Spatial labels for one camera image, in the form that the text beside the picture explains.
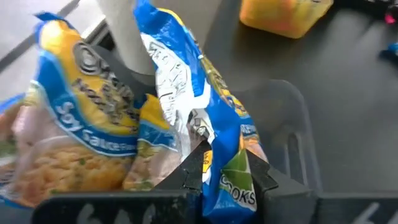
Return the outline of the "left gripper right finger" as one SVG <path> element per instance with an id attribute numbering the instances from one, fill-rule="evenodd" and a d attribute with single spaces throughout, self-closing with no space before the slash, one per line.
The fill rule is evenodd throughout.
<path id="1" fill-rule="evenodd" d="M 246 224 L 310 224 L 317 204 L 315 192 L 253 153 L 247 155 L 257 210 Z"/>

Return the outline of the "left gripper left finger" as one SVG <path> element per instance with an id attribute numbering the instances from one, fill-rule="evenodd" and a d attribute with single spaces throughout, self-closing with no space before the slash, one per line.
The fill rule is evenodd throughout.
<path id="1" fill-rule="evenodd" d="M 158 184 L 159 190 L 185 190 L 197 197 L 193 203 L 195 209 L 193 224 L 211 224 L 202 216 L 201 179 L 204 153 L 210 149 L 208 142 L 203 140 L 168 177 Z"/>

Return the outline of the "blue Maruchan noodle pack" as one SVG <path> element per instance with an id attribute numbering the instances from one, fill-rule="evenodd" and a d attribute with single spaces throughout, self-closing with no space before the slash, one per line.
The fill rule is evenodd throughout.
<path id="1" fill-rule="evenodd" d="M 245 224 L 257 202 L 239 139 L 243 131 L 256 133 L 253 120 L 176 13 L 137 0 L 133 14 L 166 121 L 179 134 L 196 131 L 211 147 L 202 171 L 203 216 L 211 224 Z"/>
<path id="2" fill-rule="evenodd" d="M 146 95 L 140 109 L 137 154 L 123 182 L 124 190 L 151 190 L 182 162 L 182 146 L 163 117 L 159 99 Z"/>
<path id="3" fill-rule="evenodd" d="M 0 203 L 119 190 L 136 153 L 134 94 L 68 21 L 37 17 L 36 76 L 0 106 Z"/>

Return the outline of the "dark translucent plastic bin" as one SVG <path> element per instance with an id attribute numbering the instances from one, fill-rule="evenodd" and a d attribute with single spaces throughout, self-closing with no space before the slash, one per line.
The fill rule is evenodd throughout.
<path id="1" fill-rule="evenodd" d="M 260 135 L 268 164 L 316 192 L 320 178 L 308 109 L 283 80 L 237 92 Z M 61 194 L 40 204 L 30 224 L 193 224 L 197 197 L 185 190 Z"/>

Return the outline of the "white plant pot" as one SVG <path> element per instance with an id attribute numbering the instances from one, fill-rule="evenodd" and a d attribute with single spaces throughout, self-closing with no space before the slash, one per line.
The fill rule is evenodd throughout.
<path id="1" fill-rule="evenodd" d="M 105 15 L 119 56 L 131 70 L 147 76 L 155 75 L 154 64 L 142 43 L 133 15 L 136 0 L 96 0 Z"/>

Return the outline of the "yellow-green plastic bin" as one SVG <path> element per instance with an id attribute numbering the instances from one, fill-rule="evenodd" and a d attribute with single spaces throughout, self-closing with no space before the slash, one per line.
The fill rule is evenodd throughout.
<path id="1" fill-rule="evenodd" d="M 240 21 L 291 39 L 303 37 L 333 5 L 333 0 L 242 0 Z"/>

